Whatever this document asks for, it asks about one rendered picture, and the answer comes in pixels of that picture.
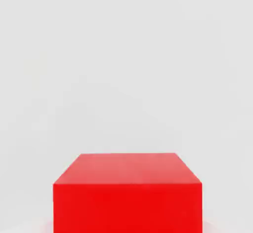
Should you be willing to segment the small red cube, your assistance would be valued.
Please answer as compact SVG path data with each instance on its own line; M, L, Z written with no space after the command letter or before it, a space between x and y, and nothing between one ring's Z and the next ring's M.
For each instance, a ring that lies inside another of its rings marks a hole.
M81 154L53 184L53 233L203 233L202 182L175 153Z

